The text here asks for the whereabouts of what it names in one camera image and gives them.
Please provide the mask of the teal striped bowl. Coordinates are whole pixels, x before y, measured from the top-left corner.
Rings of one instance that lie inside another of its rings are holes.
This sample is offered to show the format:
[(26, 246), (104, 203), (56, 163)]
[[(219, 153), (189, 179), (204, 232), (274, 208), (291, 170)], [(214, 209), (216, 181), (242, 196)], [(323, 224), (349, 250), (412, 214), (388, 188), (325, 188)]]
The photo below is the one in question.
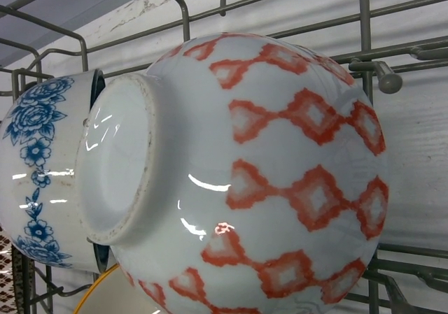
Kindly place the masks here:
[(74, 313), (131, 314), (162, 313), (162, 311), (131, 286), (116, 264), (89, 288)]

